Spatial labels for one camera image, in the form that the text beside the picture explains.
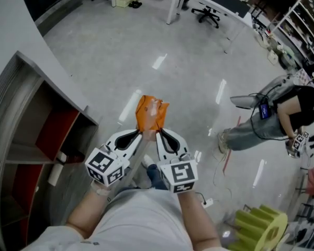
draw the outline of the foot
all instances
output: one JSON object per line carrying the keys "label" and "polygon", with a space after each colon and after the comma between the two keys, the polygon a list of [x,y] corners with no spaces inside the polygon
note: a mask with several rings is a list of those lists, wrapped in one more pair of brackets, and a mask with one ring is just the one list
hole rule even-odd
{"label": "foot", "polygon": [[218,144],[221,153],[226,154],[229,150],[228,145],[225,140],[225,133],[221,132],[218,134]]}
{"label": "foot", "polygon": [[150,156],[147,154],[144,155],[143,161],[142,161],[142,166],[147,169],[149,166],[155,164],[155,162],[151,159]]}

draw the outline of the black cable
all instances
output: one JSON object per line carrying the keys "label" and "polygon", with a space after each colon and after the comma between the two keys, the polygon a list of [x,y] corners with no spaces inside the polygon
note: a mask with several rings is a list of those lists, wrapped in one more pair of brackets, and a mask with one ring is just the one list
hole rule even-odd
{"label": "black cable", "polygon": [[195,193],[200,194],[200,195],[203,197],[204,204],[207,204],[207,202],[206,202],[206,200],[205,200],[205,197],[204,197],[204,195],[203,195],[201,192],[195,192]]}
{"label": "black cable", "polygon": [[278,84],[278,85],[274,86],[273,88],[271,88],[271,89],[266,93],[266,95],[263,95],[263,94],[260,94],[260,93],[253,93],[253,94],[258,94],[258,95],[262,95],[262,96],[263,96],[263,98],[262,98],[262,99],[256,104],[256,106],[253,108],[253,111],[252,111],[251,117],[250,117],[250,122],[251,122],[252,131],[253,131],[254,134],[255,134],[258,138],[260,138],[261,140],[276,140],[276,141],[285,141],[285,140],[287,140],[287,139],[266,139],[266,138],[263,138],[263,137],[259,136],[259,135],[257,134],[257,132],[255,131],[255,128],[254,128],[254,126],[253,126],[253,121],[252,121],[252,116],[253,116],[253,114],[254,114],[256,108],[258,107],[258,105],[263,101],[263,99],[264,99],[265,97],[268,98],[268,94],[269,94],[272,90],[274,90],[275,88],[277,88],[278,86],[281,86],[281,84]]}

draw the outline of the orange plastic bag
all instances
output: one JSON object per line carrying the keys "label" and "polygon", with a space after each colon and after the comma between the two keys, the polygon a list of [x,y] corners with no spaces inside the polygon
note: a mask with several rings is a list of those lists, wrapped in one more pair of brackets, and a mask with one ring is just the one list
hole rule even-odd
{"label": "orange plastic bag", "polygon": [[170,104],[153,96],[143,95],[137,104],[136,120],[138,129],[159,131],[164,127],[166,110]]}

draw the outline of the white table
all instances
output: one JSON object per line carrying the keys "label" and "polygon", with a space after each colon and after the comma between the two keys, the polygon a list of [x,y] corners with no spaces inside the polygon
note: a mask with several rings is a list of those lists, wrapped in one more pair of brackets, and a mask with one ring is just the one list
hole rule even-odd
{"label": "white table", "polygon": [[[171,7],[169,10],[169,14],[167,16],[166,24],[171,24],[172,19],[175,15],[175,12],[177,15],[180,15],[181,9],[184,3],[184,0],[181,0],[178,9],[176,10],[178,0],[172,0]],[[211,7],[212,9],[215,9],[216,11],[220,12],[221,14],[227,14],[227,16],[234,20],[235,24],[230,27],[229,31],[227,32],[227,38],[230,40],[230,45],[226,47],[225,53],[228,53],[229,49],[231,48],[233,42],[236,40],[236,38],[243,32],[245,27],[250,27],[252,29],[252,18],[251,14],[248,12],[244,18],[241,18],[238,14],[228,10],[227,8],[221,6],[220,4],[215,3],[212,0],[196,0],[200,3],[203,3],[206,6]],[[112,7],[115,7],[115,0],[111,0]]]}

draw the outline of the white shelf rack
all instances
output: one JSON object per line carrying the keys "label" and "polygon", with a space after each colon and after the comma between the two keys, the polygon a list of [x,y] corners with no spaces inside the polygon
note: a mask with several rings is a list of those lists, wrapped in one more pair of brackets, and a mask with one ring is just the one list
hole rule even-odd
{"label": "white shelf rack", "polygon": [[[309,45],[309,42],[307,41],[307,39],[305,38],[305,36],[302,34],[302,32],[300,32],[300,30],[297,28],[297,26],[293,23],[292,19],[290,18],[291,14],[296,15],[296,17],[300,20],[300,22],[307,28],[308,32],[310,33],[310,35],[314,38],[314,32],[309,28],[309,26],[304,22],[304,20],[299,16],[299,14],[295,11],[295,9],[297,8],[297,6],[300,6],[305,12],[306,14],[310,17],[310,19],[312,20],[312,22],[314,23],[314,18],[313,16],[310,14],[310,12],[307,10],[307,8],[305,8],[305,6],[301,3],[301,0],[298,0],[294,6],[289,10],[289,12],[283,17],[283,19],[273,28],[272,33],[274,33],[274,31],[276,29],[279,29],[291,42],[292,44],[298,49],[298,51],[301,53],[301,55],[307,59],[307,60],[311,60],[313,61],[314,59],[311,59],[310,57],[314,56],[314,44],[313,47],[311,47]],[[292,36],[290,36],[281,26],[284,22],[287,22],[294,31],[296,31],[296,34],[298,34],[302,41],[303,44],[305,46],[309,46],[309,54],[306,54],[306,52],[302,49],[301,46],[297,45],[294,41]]]}

